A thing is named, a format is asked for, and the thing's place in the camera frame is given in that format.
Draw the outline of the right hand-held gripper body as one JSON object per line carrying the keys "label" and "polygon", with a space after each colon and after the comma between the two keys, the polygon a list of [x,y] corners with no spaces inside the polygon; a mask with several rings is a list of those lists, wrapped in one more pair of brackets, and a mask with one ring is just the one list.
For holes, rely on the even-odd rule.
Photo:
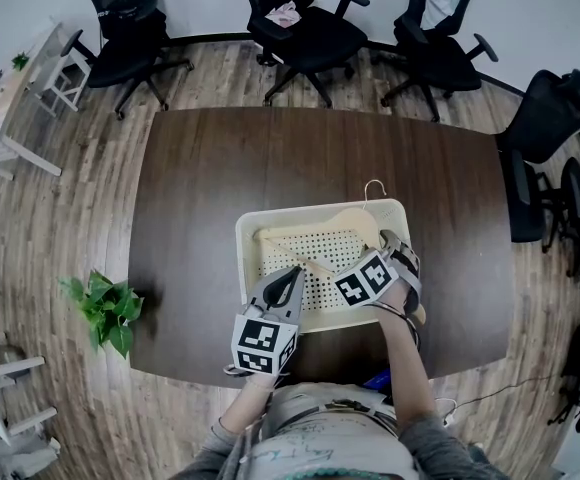
{"label": "right hand-held gripper body", "polygon": [[420,307],[421,281],[419,257],[395,254],[389,257],[382,249],[370,248],[360,259],[337,274],[333,283],[345,303],[351,308],[376,303],[398,281],[408,291],[402,313],[416,313]]}

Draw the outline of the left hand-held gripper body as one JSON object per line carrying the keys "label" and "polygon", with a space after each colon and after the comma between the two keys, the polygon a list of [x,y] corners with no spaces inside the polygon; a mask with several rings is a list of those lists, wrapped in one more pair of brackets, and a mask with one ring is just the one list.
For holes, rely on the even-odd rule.
{"label": "left hand-held gripper body", "polygon": [[231,352],[240,371],[278,376],[296,350],[299,326],[262,317],[235,317]]}

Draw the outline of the person's right forearm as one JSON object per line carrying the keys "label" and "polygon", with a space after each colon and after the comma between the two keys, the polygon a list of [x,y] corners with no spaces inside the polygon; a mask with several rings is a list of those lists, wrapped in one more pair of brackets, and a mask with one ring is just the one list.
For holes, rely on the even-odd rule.
{"label": "person's right forearm", "polygon": [[399,426],[436,415],[436,402],[408,324],[399,316],[377,310],[391,371],[392,398]]}

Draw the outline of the person's left forearm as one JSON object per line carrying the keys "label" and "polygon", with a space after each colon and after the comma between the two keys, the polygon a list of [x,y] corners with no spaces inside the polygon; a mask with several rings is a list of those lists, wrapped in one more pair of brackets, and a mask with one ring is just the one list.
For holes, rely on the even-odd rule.
{"label": "person's left forearm", "polygon": [[241,434],[263,413],[269,396],[275,389],[277,378],[267,374],[254,374],[246,383],[230,407],[220,418],[223,428],[233,434]]}

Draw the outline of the black device blue screen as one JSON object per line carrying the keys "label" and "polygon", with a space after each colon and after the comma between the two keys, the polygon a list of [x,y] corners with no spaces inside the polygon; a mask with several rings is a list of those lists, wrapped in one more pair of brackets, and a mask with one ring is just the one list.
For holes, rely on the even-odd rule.
{"label": "black device blue screen", "polygon": [[391,373],[390,369],[386,368],[374,375],[370,380],[366,381],[362,387],[365,389],[381,392],[386,390],[391,385]]}

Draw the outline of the person's grey white clothing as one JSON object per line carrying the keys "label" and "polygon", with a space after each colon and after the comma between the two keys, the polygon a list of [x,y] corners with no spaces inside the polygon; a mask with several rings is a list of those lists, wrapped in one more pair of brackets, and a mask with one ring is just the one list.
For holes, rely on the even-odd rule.
{"label": "person's grey white clothing", "polygon": [[401,428],[383,395],[352,385],[274,390],[241,434],[220,419],[170,480],[509,480],[440,418]]}

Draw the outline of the green potted plant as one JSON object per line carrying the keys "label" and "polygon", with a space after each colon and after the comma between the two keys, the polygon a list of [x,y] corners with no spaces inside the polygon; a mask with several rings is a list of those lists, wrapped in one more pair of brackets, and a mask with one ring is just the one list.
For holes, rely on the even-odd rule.
{"label": "green potted plant", "polygon": [[90,271],[86,283],[70,277],[60,279],[59,286],[86,319],[92,346],[110,343],[126,359],[134,341],[130,323],[141,316],[144,298],[127,281],[113,283],[97,270]]}

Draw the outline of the black mesh office chair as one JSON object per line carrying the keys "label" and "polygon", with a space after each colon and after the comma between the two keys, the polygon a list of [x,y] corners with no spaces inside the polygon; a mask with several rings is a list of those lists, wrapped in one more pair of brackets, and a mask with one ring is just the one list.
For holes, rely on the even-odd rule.
{"label": "black mesh office chair", "polygon": [[580,131],[580,70],[558,76],[538,71],[509,126],[495,136],[502,168],[511,241],[541,241],[547,211],[561,219],[562,198],[535,165],[547,162]]}

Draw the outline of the pink crumpled cloth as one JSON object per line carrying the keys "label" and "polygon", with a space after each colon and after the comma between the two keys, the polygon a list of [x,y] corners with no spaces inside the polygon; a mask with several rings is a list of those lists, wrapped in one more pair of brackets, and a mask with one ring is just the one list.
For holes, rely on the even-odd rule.
{"label": "pink crumpled cloth", "polygon": [[297,24],[301,20],[301,15],[297,11],[295,2],[290,1],[282,4],[278,8],[273,8],[266,15],[266,18],[276,25],[286,29]]}

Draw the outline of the white stool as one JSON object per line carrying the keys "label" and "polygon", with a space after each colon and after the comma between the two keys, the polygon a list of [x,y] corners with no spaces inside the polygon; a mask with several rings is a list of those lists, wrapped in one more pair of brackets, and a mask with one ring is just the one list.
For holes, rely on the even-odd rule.
{"label": "white stool", "polygon": [[[67,67],[75,65],[81,72],[80,79],[73,81],[65,72]],[[61,56],[47,56],[32,72],[32,78],[26,88],[35,102],[53,118],[57,117],[57,106],[64,104],[78,112],[78,102],[91,73],[85,58],[74,51]]]}

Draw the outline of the light wooden desk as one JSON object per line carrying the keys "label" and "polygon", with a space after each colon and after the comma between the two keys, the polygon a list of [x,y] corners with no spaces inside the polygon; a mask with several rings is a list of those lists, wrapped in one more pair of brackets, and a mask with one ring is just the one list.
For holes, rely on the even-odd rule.
{"label": "light wooden desk", "polygon": [[19,157],[53,176],[61,175],[62,170],[59,167],[15,141],[9,131],[31,76],[51,41],[58,38],[59,29],[60,23],[52,23],[39,33],[30,46],[23,50],[28,57],[25,65],[21,69],[12,67],[0,78],[0,176],[7,180],[12,180],[14,175],[2,163]]}

